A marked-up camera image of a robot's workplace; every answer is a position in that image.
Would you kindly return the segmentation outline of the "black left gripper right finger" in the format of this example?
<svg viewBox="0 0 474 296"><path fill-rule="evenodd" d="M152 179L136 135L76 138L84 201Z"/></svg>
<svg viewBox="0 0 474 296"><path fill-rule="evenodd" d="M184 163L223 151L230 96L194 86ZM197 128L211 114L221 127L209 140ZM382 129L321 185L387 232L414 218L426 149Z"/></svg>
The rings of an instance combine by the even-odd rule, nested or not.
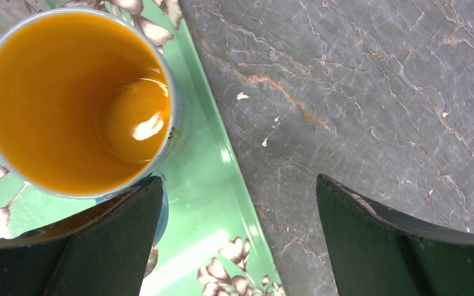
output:
<svg viewBox="0 0 474 296"><path fill-rule="evenodd" d="M316 196L340 295L474 295L474 234L412 217L324 174Z"/></svg>

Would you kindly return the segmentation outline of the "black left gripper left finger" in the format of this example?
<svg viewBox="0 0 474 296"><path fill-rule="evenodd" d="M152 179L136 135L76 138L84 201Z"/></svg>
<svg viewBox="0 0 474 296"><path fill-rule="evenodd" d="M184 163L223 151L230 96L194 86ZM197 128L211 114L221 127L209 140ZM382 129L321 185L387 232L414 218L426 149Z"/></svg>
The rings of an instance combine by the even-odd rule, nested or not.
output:
<svg viewBox="0 0 474 296"><path fill-rule="evenodd" d="M143 184L58 222L0 239L0 295L138 295L164 199Z"/></svg>

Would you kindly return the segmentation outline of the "small cup orange inside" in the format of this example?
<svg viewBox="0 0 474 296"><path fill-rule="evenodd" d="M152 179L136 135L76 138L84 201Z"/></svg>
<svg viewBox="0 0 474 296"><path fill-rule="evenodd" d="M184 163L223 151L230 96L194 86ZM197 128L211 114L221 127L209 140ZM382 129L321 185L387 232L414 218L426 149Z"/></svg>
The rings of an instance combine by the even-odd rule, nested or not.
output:
<svg viewBox="0 0 474 296"><path fill-rule="evenodd" d="M0 30L0 239L132 189L172 161L187 109L148 24L68 7Z"/></svg>

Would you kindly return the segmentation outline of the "green floral tray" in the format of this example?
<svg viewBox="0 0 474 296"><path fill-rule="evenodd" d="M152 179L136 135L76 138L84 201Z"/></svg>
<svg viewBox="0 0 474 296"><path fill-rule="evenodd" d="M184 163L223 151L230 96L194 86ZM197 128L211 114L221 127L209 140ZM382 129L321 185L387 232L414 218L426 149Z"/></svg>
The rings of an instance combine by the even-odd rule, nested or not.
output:
<svg viewBox="0 0 474 296"><path fill-rule="evenodd" d="M284 295L270 247L236 161L178 1L104 1L109 13L131 12L156 24L159 46L186 100L187 133L174 158L156 170L165 189L141 295L206 295L216 275L236 279L227 295Z"/></svg>

